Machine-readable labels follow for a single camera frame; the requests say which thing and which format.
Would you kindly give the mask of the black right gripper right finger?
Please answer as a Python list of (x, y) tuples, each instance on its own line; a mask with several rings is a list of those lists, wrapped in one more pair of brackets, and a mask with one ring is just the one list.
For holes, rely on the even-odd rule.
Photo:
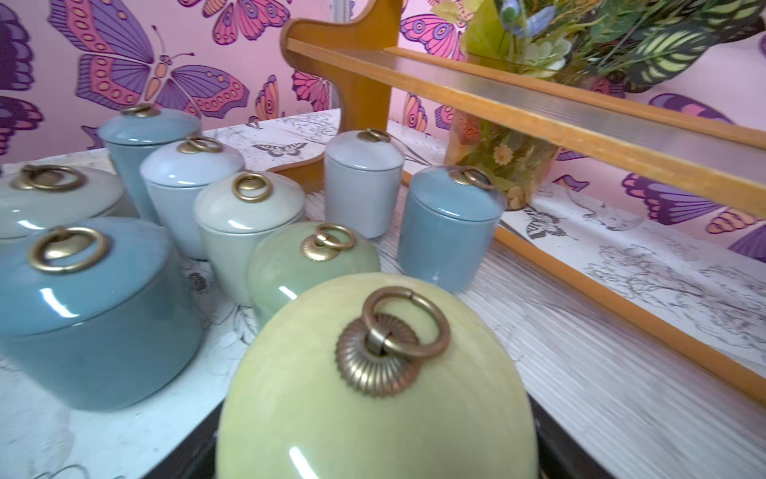
[(540, 478), (614, 479), (532, 395), (528, 397), (538, 439)]

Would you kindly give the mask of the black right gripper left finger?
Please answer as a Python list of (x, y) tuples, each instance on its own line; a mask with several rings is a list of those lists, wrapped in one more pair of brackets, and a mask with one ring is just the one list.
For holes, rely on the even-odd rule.
[(220, 403), (163, 461), (144, 479), (215, 478), (215, 449), (223, 403)]

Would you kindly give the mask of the yellow-green canister bottom shelf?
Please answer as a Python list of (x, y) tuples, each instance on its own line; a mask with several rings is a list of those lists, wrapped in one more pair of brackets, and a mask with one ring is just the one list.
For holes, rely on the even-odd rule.
[(535, 478), (530, 401), (494, 331), (405, 275), (322, 283), (253, 341), (225, 398), (221, 478)]

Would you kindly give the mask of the green canister shelf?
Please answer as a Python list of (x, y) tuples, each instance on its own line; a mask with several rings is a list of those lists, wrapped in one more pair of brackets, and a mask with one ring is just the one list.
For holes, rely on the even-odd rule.
[(258, 329), (285, 305), (316, 285), (355, 273), (377, 273), (377, 249), (348, 227), (299, 222), (279, 229), (253, 251), (245, 288)]

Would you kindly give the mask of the cream canister shelf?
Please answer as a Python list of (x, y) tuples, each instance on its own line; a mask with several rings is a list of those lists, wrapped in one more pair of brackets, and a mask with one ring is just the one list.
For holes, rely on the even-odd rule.
[(248, 307), (249, 256), (268, 235), (306, 219), (305, 192), (285, 176), (242, 171), (205, 187), (193, 203), (193, 214), (221, 289), (231, 301)]

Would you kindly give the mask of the blue canister bottom shelf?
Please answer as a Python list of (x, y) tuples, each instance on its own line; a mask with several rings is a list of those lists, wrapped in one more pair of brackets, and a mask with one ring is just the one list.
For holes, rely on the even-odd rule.
[(404, 275), (450, 293), (466, 289), (493, 241), (505, 207), (499, 187), (475, 167), (430, 167), (415, 174), (397, 247)]

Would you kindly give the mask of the large light blue canister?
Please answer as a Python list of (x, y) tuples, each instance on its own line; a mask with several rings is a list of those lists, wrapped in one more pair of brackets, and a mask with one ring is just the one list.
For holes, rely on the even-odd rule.
[(122, 110), (97, 130), (141, 219), (160, 222), (140, 174), (141, 163), (157, 149), (198, 133), (198, 117), (147, 103)]

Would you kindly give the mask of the white canister bottom shelf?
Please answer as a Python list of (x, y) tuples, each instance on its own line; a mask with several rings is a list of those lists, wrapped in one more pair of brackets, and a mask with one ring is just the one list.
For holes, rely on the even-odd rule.
[(366, 239), (391, 227), (404, 157), (378, 129), (340, 133), (324, 152), (324, 217)]

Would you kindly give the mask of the green leafy plant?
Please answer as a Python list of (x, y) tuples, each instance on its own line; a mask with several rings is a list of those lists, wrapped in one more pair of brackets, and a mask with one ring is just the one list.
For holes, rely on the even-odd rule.
[(762, 1), (434, 1), (434, 40), (482, 66), (642, 93), (761, 26)]

